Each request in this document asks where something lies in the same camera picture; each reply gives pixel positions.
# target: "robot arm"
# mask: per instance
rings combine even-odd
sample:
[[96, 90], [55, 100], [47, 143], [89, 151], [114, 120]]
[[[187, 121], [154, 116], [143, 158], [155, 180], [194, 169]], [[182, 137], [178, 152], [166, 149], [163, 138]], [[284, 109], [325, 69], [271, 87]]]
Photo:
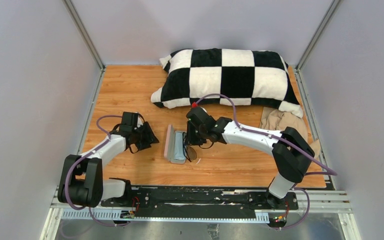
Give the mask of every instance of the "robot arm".
[[[139, 113], [124, 112], [120, 124], [109, 132], [109, 135], [91, 150], [80, 155], [69, 155], [65, 158], [58, 188], [58, 200], [67, 203], [64, 189], [65, 180], [70, 167], [81, 157], [91, 153], [81, 161], [71, 174], [68, 192], [73, 204], [96, 207], [100, 201], [109, 198], [125, 197], [130, 200], [131, 184], [129, 180], [110, 178], [103, 181], [103, 168], [118, 154], [131, 149], [135, 145], [137, 151], [159, 143], [148, 122], [142, 122]], [[84, 174], [84, 179], [76, 176]]]
[[[286, 196], [287, 192], [297, 183], [302, 182], [311, 161], [288, 145], [273, 138], [286, 139], [306, 151], [311, 156], [314, 152], [302, 136], [291, 127], [284, 131], [265, 130], [239, 124], [238, 127], [230, 118], [220, 117], [217, 121], [202, 107], [192, 108], [186, 115], [188, 118], [187, 139], [189, 145], [201, 145], [210, 140], [212, 143], [239, 144], [263, 151], [273, 156], [278, 174], [268, 187], [267, 202], [273, 208]], [[242, 130], [266, 132], [268, 136]]]

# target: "brown cloth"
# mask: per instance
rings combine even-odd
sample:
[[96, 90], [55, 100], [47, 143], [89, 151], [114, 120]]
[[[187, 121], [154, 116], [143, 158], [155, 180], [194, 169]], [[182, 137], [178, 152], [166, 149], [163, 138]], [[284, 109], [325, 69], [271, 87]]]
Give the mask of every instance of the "brown cloth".
[[[308, 131], [304, 119], [299, 118], [290, 112], [283, 112], [277, 109], [264, 107], [261, 116], [261, 129], [283, 131], [287, 127], [296, 129], [308, 143]], [[314, 151], [314, 156], [317, 159], [321, 150], [320, 141], [318, 139], [314, 140], [310, 144], [310, 147]]]

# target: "wooden tabletop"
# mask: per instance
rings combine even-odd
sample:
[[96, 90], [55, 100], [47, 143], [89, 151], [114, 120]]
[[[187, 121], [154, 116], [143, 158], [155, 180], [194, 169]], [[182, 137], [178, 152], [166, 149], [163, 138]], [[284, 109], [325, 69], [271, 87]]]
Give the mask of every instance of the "wooden tabletop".
[[[122, 115], [139, 112], [149, 122], [159, 144], [132, 154], [125, 151], [116, 156], [103, 170], [104, 179], [123, 178], [134, 185], [187, 185], [187, 186], [241, 186], [267, 187], [277, 174], [273, 158], [261, 151], [241, 146], [216, 143], [210, 149], [195, 146], [197, 159], [185, 164], [169, 163], [164, 158], [164, 146], [169, 124], [175, 130], [186, 130], [186, 113], [189, 107], [159, 108], [151, 103], [151, 94], [162, 87], [167, 73], [158, 65], [108, 66], [99, 91], [83, 151], [100, 143], [105, 134], [96, 126], [103, 115]], [[296, 89], [295, 78], [291, 79]], [[231, 106], [206, 105], [205, 109], [215, 119], [233, 117]], [[261, 106], [238, 106], [237, 120], [245, 125], [258, 127], [262, 116]], [[101, 125], [113, 129], [119, 118], [107, 118]], [[310, 171], [320, 171], [312, 164]], [[301, 187], [324, 188], [320, 175], [306, 176]]]

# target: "black and white pillow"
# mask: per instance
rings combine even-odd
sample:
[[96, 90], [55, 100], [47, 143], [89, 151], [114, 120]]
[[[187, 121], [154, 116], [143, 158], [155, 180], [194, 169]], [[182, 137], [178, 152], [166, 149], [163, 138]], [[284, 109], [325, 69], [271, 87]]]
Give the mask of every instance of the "black and white pillow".
[[[276, 52], [182, 49], [159, 61], [168, 77], [151, 102], [160, 108], [188, 106], [207, 94], [223, 94], [235, 105], [261, 105], [303, 117], [288, 64]], [[219, 96], [200, 104], [231, 105]]]

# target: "white wall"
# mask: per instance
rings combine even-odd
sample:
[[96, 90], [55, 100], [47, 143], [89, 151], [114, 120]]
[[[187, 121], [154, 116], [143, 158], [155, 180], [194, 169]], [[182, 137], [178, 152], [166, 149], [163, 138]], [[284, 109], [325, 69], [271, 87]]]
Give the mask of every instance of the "white wall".
[[38, 239], [99, 69], [61, 0], [0, 1], [0, 239]]
[[332, 0], [73, 0], [106, 64], [183, 48], [272, 50], [297, 64]]
[[303, 78], [362, 239], [384, 239], [384, 1], [343, 1]]

